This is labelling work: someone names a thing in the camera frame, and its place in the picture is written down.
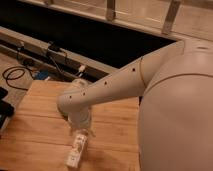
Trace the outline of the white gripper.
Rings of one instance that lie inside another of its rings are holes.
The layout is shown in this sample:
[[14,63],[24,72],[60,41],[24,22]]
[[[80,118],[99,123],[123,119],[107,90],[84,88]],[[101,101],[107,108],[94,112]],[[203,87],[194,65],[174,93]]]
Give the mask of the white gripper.
[[69,135],[73,135],[75,130],[87,129],[90,136],[96,136],[94,131],[89,129],[91,126],[91,113],[89,110],[72,112],[68,115],[68,122],[71,126],[71,128],[69,128]]

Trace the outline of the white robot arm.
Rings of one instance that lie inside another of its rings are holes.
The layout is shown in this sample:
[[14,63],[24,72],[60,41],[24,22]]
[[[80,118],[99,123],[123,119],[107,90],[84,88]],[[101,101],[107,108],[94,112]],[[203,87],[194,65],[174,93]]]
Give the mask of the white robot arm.
[[93,84],[81,79],[58,97],[75,129],[90,126],[92,105],[141,97],[141,171],[213,171],[213,42],[176,42]]

